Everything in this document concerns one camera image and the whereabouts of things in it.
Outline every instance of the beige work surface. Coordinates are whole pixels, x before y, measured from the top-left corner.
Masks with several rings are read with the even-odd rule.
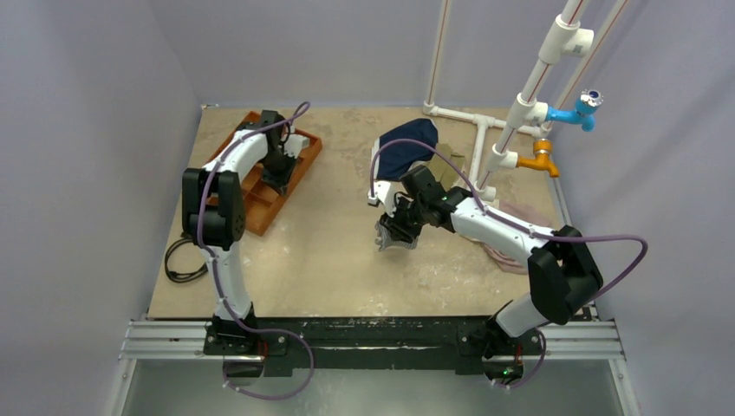
[[[189,166],[202,166],[247,111],[205,109]],[[528,291],[527,276],[502,272],[480,246],[443,229],[424,227],[416,250],[378,252],[374,225],[382,210],[366,202],[370,149],[381,134],[422,116],[418,108],[312,108],[296,122],[322,138],[323,149],[265,236],[246,232],[243,237],[245,287],[258,315],[488,315]],[[434,121],[439,141],[463,153],[467,169],[475,126]],[[486,149],[498,134],[497,129],[488,133]],[[531,137],[518,135],[511,149],[532,157],[531,144]],[[501,199],[532,205],[556,224],[544,175],[506,170],[492,183]],[[180,232],[179,201],[167,244]],[[188,245],[172,256],[170,267],[195,270],[202,261]],[[209,317],[214,309],[209,275],[192,283],[171,283],[161,265],[150,317]]]

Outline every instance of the wooden tray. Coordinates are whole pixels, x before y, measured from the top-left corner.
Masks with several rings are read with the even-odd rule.
[[[244,118],[242,122],[255,123],[260,120],[260,114],[251,111]],[[296,167],[294,172],[291,174],[291,181],[289,182],[288,194],[285,196],[278,195],[278,192],[267,186],[260,178],[263,173],[263,165],[258,163],[253,166],[252,170],[243,179],[241,188],[243,189],[243,201],[245,206],[245,229],[258,236],[262,236],[268,230],[270,223],[276,218],[278,212],[286,203],[286,199],[296,189],[296,186],[301,182],[303,175],[314,163],[316,156],[322,150],[322,140],[313,134],[299,130],[295,131],[296,134],[301,134],[304,137],[309,138],[309,147],[303,149],[299,153],[296,159]],[[217,155],[222,152],[227,145],[232,141],[235,136],[235,131],[227,137],[217,151],[209,158],[208,161],[212,161]],[[211,199],[212,204],[216,204],[216,198]]]

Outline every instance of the dark blue fabric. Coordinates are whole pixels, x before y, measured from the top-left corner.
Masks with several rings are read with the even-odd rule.
[[[416,119],[398,126],[381,136],[381,146],[396,139],[414,139],[436,148],[439,132],[429,119]],[[427,161],[434,153],[414,143],[393,145],[381,153],[377,179],[398,180],[400,175],[408,172],[411,164],[417,160]]]

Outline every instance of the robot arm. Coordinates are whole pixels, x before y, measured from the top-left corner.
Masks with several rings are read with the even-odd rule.
[[[377,199],[386,208],[375,226],[379,250],[391,245],[415,248],[421,228],[430,224],[474,238],[526,264],[530,293],[492,318],[509,337],[518,337],[546,322],[568,322],[602,287],[602,277],[586,244],[562,244],[532,237],[506,222],[523,224],[539,234],[580,237],[573,227],[555,231],[528,224],[485,203],[481,210],[466,189],[455,186],[445,192],[425,166],[412,169],[400,180],[406,196],[395,191],[389,182],[376,184]],[[483,210],[495,215],[487,215]]]
[[[309,143],[306,137],[290,134],[290,131],[283,142],[284,129],[290,128],[286,126],[255,134],[243,143],[240,141],[247,133],[281,120],[283,117],[277,112],[263,111],[258,123],[246,122],[237,127],[229,145],[217,158],[201,169],[186,169],[183,176],[181,220],[184,234],[189,237],[197,235],[200,203],[206,199],[202,238],[208,250],[200,250],[210,274],[212,261],[217,259],[222,292],[227,294],[229,304],[238,316],[247,315],[250,309],[250,296],[244,287],[239,261],[239,240],[245,231],[240,183],[253,166],[261,162],[262,181],[284,195],[296,166],[296,157]],[[217,173],[211,183],[210,194],[202,195],[205,181],[215,169]],[[218,201],[212,204],[209,198],[215,196]],[[218,302],[215,315],[223,320],[232,319],[221,302]]]

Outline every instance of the blue faucet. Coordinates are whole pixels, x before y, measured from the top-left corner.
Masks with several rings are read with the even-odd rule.
[[[574,110],[557,110],[549,107],[545,121],[561,121],[568,124],[581,124],[582,130],[591,132],[595,129],[595,116],[592,115],[602,104],[602,95],[590,89],[582,91],[579,99],[575,102]]]

